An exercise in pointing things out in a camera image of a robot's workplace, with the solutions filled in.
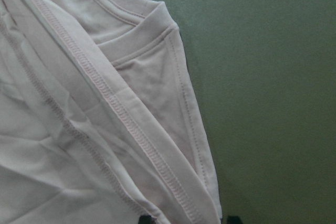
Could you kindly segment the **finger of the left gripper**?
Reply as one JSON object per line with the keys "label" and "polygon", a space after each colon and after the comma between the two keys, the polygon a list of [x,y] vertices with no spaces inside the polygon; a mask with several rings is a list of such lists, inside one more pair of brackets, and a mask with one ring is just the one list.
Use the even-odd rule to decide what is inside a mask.
{"label": "finger of the left gripper", "polygon": [[156,220],[151,215],[141,215],[138,224],[156,224]]}
{"label": "finger of the left gripper", "polygon": [[227,224],[242,224],[239,216],[227,216],[226,223]]}

